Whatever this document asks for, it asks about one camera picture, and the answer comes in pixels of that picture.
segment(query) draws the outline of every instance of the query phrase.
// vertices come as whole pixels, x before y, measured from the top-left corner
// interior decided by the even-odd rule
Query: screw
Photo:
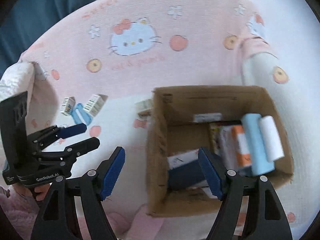
[[[60,181],[62,181],[62,180],[63,180],[63,177],[62,177],[62,176],[56,177],[56,182],[60,182]]]
[[[266,176],[260,176],[260,179],[261,179],[263,182],[268,181],[268,178],[267,178]]]
[[[230,175],[230,176],[235,176],[236,172],[234,170],[228,170],[227,174]]]
[[[97,172],[95,170],[91,170],[91,171],[88,171],[87,174],[88,174],[88,176],[92,177],[92,176],[96,175]]]

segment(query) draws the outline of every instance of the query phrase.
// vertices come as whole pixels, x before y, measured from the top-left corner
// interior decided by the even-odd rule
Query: cardboard box
[[[275,171],[267,176],[273,186],[279,188],[291,180],[293,160],[286,131],[272,99],[264,88],[180,86],[154,90],[154,108],[147,142],[150,215],[193,216],[219,209],[221,202],[210,199],[201,189],[168,191],[167,157],[199,147],[210,148],[206,122],[240,120],[247,113],[271,115],[275,120],[285,157],[275,161]]]

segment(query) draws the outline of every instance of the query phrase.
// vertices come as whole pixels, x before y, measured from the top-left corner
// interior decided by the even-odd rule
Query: finger
[[[32,192],[31,192],[29,189],[26,188],[24,195],[25,195],[26,197],[32,197]]]
[[[36,200],[37,200],[37,201],[42,201],[42,200],[44,200],[46,194],[47,194],[47,192],[42,192],[42,193],[38,194],[38,195],[36,196]]]
[[[49,187],[50,187],[50,184],[46,184],[46,185],[42,185],[42,186],[39,186],[39,187],[35,187],[35,192],[36,193],[47,192]]]
[[[13,186],[14,190],[15,190],[18,194],[23,195],[23,196],[25,195],[25,193],[26,193],[26,188],[25,188],[22,184],[20,184],[20,183],[15,183],[15,184],[13,184],[12,186]]]

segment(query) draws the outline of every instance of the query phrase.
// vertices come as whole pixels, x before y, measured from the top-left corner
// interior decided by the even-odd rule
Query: pink fabric
[[[21,55],[36,62],[27,126],[54,121],[64,97],[85,104],[172,85],[223,85],[239,62],[270,51],[248,0],[98,0],[62,19]],[[238,53],[237,44],[245,52]]]
[[[160,228],[162,227],[164,218],[153,218],[148,216],[147,206],[142,206],[129,229],[126,240],[153,240]]]
[[[13,187],[9,190],[9,197],[0,194],[0,205],[18,234],[29,240],[39,207],[33,197],[23,197]]]
[[[29,240],[39,207],[33,197],[21,196],[15,192],[13,187],[10,187],[9,190],[10,195],[6,191],[0,191],[0,205],[19,235],[24,240]],[[129,222],[117,213],[107,214],[107,218],[116,235],[129,230],[127,240],[153,240],[163,224],[163,219],[148,217],[145,206],[139,210],[131,227]],[[90,240],[85,218],[79,217],[78,221],[83,240]]]

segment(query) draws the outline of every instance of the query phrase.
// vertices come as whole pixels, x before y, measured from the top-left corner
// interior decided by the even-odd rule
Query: orange box
[[[236,158],[239,168],[251,166],[250,152],[242,125],[232,127],[232,137],[235,144]]]

